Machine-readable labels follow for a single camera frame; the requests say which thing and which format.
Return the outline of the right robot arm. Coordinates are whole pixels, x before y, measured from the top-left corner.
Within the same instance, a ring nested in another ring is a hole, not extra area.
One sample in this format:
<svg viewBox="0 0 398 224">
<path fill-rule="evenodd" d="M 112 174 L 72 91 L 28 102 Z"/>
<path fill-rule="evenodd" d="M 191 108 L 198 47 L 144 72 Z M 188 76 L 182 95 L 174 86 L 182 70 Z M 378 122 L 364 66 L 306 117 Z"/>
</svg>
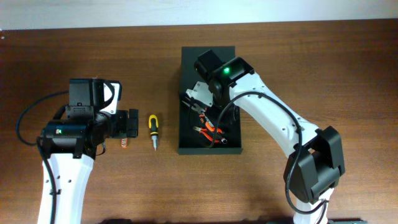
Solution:
<svg viewBox="0 0 398 224">
<path fill-rule="evenodd" d="M 226 113 L 233 105 L 251 115 L 283 150 L 285 197 L 294 223 L 328 223 L 330 197 L 345 173 L 342 140 L 289 108 L 243 58 L 222 61 L 214 51 L 198 56 L 195 70 Z"/>
</svg>

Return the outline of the orange needle-nose pliers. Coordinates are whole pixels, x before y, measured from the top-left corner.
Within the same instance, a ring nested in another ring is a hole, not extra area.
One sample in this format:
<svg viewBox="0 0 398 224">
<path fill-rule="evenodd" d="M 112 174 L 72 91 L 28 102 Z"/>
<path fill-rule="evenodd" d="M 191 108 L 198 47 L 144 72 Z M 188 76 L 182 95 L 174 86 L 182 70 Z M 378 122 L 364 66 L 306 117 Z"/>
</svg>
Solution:
<svg viewBox="0 0 398 224">
<path fill-rule="evenodd" d="M 190 125 L 191 128 L 194 125 L 190 121 L 190 112 L 191 111 L 196 111 L 198 113 L 198 117 L 199 117 L 199 119 L 200 119 L 200 121 L 202 123 L 202 126 L 200 128 L 206 128 L 209 131 L 211 131 L 212 133 L 215 132 L 215 126 L 213 125 L 211 120 L 205 114 L 206 108 L 202 108 L 197 103 L 190 104 L 187 101 L 182 101 L 182 103 L 185 104 L 186 106 L 188 106 L 188 108 L 190 109 L 190 111 L 188 112 L 188 124 Z"/>
</svg>

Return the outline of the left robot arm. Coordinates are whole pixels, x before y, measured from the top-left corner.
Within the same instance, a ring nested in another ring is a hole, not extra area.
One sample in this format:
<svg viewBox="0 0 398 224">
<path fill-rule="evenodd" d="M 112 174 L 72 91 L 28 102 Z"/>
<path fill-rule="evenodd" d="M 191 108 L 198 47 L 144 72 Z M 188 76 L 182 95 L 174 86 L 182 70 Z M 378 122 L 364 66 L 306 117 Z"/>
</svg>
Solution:
<svg viewBox="0 0 398 224">
<path fill-rule="evenodd" d="M 116 80 L 70 80 L 68 104 L 37 138 L 44 170 L 39 223 L 80 223 L 97 148 L 138 136 L 139 112 L 117 108 L 121 92 Z"/>
</svg>

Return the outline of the red diagonal cutting pliers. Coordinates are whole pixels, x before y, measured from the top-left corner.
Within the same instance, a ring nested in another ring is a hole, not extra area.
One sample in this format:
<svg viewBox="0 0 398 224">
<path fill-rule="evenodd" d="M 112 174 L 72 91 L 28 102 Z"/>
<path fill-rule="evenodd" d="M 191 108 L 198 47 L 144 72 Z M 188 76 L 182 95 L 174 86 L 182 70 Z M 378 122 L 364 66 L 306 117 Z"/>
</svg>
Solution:
<svg viewBox="0 0 398 224">
<path fill-rule="evenodd" d="M 192 129 L 194 131 L 197 131 L 198 133 L 202 134 L 207 140 L 209 140 L 210 142 L 214 141 L 215 143 L 220 143 L 217 140 L 217 136 L 222 136 L 221 134 L 216 134 L 214 135 L 211 131 L 209 131 L 206 128 L 200 128 L 198 126 L 193 126 Z"/>
</svg>

